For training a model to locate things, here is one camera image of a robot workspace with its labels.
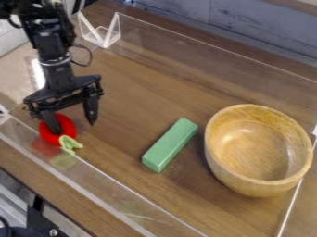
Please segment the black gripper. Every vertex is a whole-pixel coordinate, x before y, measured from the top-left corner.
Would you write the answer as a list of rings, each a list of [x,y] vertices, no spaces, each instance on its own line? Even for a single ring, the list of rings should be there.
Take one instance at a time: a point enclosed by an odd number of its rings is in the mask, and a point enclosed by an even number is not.
[[[86,119],[92,125],[98,120],[98,100],[104,94],[98,74],[76,76],[71,58],[39,59],[44,76],[44,86],[29,96],[24,103],[32,118],[41,119],[49,131],[59,135],[61,127],[53,111],[83,104]]]

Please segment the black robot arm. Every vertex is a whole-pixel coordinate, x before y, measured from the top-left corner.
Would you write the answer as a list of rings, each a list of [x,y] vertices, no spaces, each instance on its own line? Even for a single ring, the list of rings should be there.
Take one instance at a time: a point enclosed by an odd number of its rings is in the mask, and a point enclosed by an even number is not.
[[[25,97],[32,118],[40,119],[53,134],[61,134],[56,112],[83,104],[87,121],[98,120],[99,99],[104,94],[98,74],[76,76],[69,48],[75,43],[75,26],[57,0],[0,0],[0,19],[23,29],[37,50],[44,86]]]

